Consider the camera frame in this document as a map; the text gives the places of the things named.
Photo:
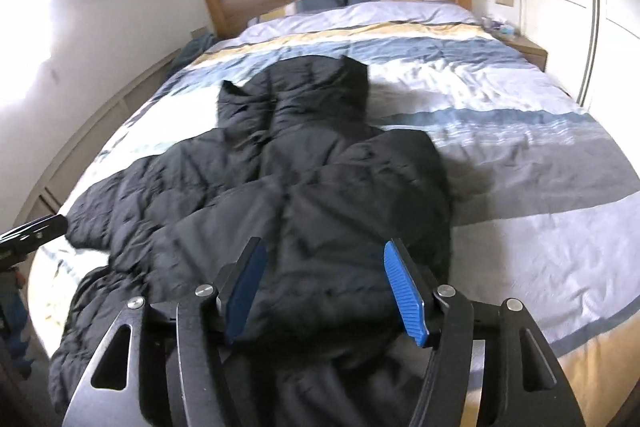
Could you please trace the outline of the black puffer down coat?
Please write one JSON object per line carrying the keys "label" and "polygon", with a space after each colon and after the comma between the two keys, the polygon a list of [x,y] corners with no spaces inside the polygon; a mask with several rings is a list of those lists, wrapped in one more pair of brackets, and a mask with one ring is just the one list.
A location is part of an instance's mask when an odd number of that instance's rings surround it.
{"label": "black puffer down coat", "polygon": [[383,248],[401,239],[446,277],[451,197],[422,131],[366,121],[367,67],[349,57],[274,63],[224,82],[218,124],[90,186],[67,240],[107,251],[80,283],[53,355],[65,412],[126,301],[193,293],[252,237],[269,255],[238,345],[224,361],[247,426],[403,426],[420,381],[391,355],[400,333]]}

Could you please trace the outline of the striped duvet cover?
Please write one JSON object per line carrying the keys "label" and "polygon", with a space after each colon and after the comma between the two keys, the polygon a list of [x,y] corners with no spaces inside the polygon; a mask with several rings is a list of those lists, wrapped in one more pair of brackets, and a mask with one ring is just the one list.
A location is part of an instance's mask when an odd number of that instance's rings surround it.
{"label": "striped duvet cover", "polygon": [[[428,135],[451,197],[450,261],[435,284],[480,323],[483,350],[466,348],[448,375],[454,418],[477,424],[604,426],[639,381],[639,178],[608,132],[559,85],[450,3],[356,4],[272,20],[221,41],[171,76],[115,133],[64,205],[135,161],[162,155],[218,124],[224,82],[242,86],[303,56],[349,57],[368,70],[366,121]],[[107,251],[56,241],[88,267],[51,289],[64,323],[82,280]],[[129,298],[111,321],[59,414],[78,426],[169,426],[181,417],[174,326],[159,303]],[[437,348],[400,333],[390,355],[420,381],[442,373]],[[404,426],[416,422],[414,405]]]}

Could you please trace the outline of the teal cloth beside bed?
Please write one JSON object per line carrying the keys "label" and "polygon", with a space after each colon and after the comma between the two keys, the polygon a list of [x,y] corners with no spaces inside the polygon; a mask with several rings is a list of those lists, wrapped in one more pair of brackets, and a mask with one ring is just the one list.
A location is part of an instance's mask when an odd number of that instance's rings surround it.
{"label": "teal cloth beside bed", "polygon": [[175,75],[176,72],[180,72],[181,69],[184,69],[195,61],[218,41],[219,39],[210,31],[206,31],[204,34],[193,38],[171,61],[166,78],[169,79],[171,76]]}

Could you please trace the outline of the window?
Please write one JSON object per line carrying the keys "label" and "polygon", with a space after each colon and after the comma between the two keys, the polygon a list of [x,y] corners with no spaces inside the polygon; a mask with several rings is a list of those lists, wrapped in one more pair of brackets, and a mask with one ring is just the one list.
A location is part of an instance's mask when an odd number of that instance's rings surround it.
{"label": "window", "polygon": [[1,110],[22,103],[53,48],[53,0],[1,0]]}

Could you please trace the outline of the wooden nightstand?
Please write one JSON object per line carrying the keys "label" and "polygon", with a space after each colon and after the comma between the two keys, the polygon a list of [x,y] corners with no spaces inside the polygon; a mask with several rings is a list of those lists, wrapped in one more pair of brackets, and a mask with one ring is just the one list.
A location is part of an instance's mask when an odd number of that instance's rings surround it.
{"label": "wooden nightstand", "polygon": [[541,72],[546,71],[548,61],[547,50],[530,41],[529,38],[520,35],[506,36],[500,34],[495,34],[495,38],[506,46],[510,46],[510,48],[520,52],[530,64],[538,67]]}

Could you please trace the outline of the items on nightstand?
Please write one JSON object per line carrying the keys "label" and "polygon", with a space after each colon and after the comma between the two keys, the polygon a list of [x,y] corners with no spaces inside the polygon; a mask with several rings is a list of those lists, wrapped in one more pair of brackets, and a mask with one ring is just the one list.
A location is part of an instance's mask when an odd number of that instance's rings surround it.
{"label": "items on nightstand", "polygon": [[516,34],[515,27],[509,22],[502,22],[501,20],[495,20],[491,17],[483,17],[482,26],[487,32],[494,36],[513,38]]}

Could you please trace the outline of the striped blue pillow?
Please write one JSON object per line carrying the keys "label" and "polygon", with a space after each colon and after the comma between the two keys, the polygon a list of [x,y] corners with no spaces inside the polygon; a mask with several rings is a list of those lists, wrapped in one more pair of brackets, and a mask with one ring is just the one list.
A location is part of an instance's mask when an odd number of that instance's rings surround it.
{"label": "striped blue pillow", "polygon": [[247,22],[247,26],[250,27],[256,24],[269,22],[270,20],[277,20],[278,18],[297,14],[314,14],[322,11],[344,8],[346,5],[347,0],[295,0],[251,18]]}

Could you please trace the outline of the white sliding wardrobe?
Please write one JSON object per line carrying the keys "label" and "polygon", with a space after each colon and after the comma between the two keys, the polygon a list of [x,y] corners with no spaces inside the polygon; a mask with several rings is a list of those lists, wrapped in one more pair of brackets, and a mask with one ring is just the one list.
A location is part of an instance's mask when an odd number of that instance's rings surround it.
{"label": "white sliding wardrobe", "polygon": [[639,157],[639,0],[522,0],[547,72],[632,159]]}

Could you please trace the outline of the beige low wall cabinet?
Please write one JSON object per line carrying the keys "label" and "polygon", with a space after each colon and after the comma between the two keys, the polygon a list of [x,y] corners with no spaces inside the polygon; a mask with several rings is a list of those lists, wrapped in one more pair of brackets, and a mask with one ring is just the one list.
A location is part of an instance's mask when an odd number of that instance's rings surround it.
{"label": "beige low wall cabinet", "polygon": [[30,191],[14,225],[58,211],[102,147],[120,126],[162,87],[172,60],[171,51],[126,84],[105,102],[65,143]]}

